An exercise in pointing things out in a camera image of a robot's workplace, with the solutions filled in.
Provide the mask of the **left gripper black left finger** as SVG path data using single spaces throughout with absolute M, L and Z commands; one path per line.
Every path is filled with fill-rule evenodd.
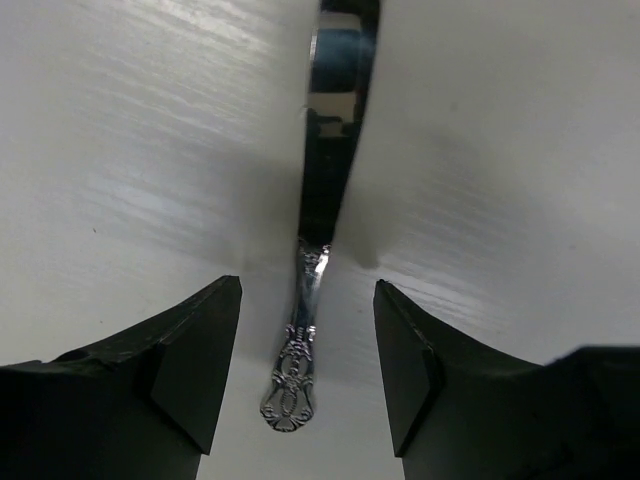
M 50 362 L 1 369 L 5 479 L 193 479 L 211 452 L 242 298 L 224 276 Z

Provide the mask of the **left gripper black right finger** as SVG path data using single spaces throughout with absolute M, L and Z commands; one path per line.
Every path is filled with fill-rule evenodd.
M 408 479 L 635 479 L 639 350 L 546 365 L 498 351 L 387 281 L 374 321 L 393 449 Z

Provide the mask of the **silver ornate knife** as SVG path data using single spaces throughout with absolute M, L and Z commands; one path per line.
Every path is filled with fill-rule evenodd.
M 379 1 L 321 1 L 309 48 L 295 287 L 284 340 L 260 403 L 292 433 L 315 414 L 314 343 L 321 285 L 356 156 L 376 54 Z

